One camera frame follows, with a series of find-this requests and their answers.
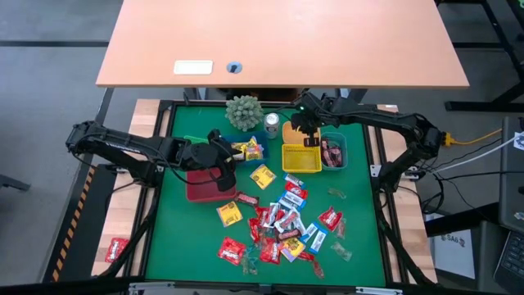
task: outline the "yellow black hazard stripe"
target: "yellow black hazard stripe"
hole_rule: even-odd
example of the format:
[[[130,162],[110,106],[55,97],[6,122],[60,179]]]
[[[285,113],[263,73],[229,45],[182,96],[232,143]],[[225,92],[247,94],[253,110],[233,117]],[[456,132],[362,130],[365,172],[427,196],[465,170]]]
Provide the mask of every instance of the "yellow black hazard stripe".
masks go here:
[[[79,204],[77,205],[75,213],[73,214],[73,219],[71,219],[71,224],[67,230],[67,235],[65,236],[64,244],[62,245],[60,255],[58,256],[58,260],[56,261],[55,269],[52,272],[53,282],[58,282],[58,278],[60,277],[60,272],[62,270],[62,267],[64,266],[64,261],[66,260],[67,252],[69,251],[69,247],[71,246],[73,236],[75,235],[75,229],[80,220],[80,215],[82,214],[82,209],[84,208],[85,199],[88,197],[89,187],[91,186],[91,182],[93,181],[94,174],[95,170],[93,168],[89,168],[88,177],[85,180],[84,189],[82,189],[82,194],[80,195],[79,199]]]

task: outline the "yellow candy wrapper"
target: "yellow candy wrapper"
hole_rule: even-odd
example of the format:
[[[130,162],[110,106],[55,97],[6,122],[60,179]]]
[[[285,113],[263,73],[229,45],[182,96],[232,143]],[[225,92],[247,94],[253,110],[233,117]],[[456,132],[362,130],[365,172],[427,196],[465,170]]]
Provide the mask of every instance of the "yellow candy wrapper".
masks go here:
[[[238,210],[235,202],[229,202],[222,207],[218,207],[216,208],[216,211],[219,213],[219,217],[222,220],[224,227],[228,227],[235,222],[242,220],[242,213]]]
[[[270,185],[273,182],[273,180],[277,178],[277,176],[273,172],[271,172],[271,170],[264,164],[256,168],[255,171],[251,173],[250,177],[262,189],[267,188],[268,185]]]
[[[298,238],[284,240],[280,243],[280,247],[280,252],[289,262],[293,262],[305,249],[305,245]]]

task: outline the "white label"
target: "white label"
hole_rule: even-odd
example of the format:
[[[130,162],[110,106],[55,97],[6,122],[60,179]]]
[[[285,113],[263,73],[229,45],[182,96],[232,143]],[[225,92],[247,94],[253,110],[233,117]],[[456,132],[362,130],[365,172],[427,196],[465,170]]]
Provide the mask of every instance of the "white label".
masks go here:
[[[175,61],[175,75],[209,75],[213,71],[213,61]]]
[[[524,136],[519,136],[520,132],[515,132],[515,140],[513,140],[513,147],[524,151]]]

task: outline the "snack bag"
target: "snack bag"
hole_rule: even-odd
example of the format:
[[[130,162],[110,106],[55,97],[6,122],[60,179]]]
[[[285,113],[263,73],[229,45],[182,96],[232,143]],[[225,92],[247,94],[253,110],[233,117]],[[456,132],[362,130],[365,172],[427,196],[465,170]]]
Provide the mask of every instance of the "snack bag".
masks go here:
[[[260,249],[260,261],[280,264],[280,249],[274,238],[266,238],[264,246]]]
[[[342,212],[336,213],[332,206],[329,207],[327,211],[322,213],[318,219],[326,225],[326,227],[333,231],[337,227],[338,223],[342,219]]]
[[[219,249],[219,257],[233,263],[235,266],[238,266],[242,261],[242,256],[244,256],[245,250],[246,245],[239,243],[230,237],[226,237]]]

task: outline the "electronic device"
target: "electronic device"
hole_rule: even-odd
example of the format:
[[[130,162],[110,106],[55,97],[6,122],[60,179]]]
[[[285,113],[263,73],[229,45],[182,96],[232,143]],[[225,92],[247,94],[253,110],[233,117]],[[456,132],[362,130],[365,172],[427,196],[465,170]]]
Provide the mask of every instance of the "electronic device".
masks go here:
[[[522,118],[504,118],[502,142],[524,131]],[[501,170],[522,170],[524,138],[502,148]],[[511,294],[524,293],[524,178],[520,174],[500,175],[499,223],[510,229],[494,278]]]

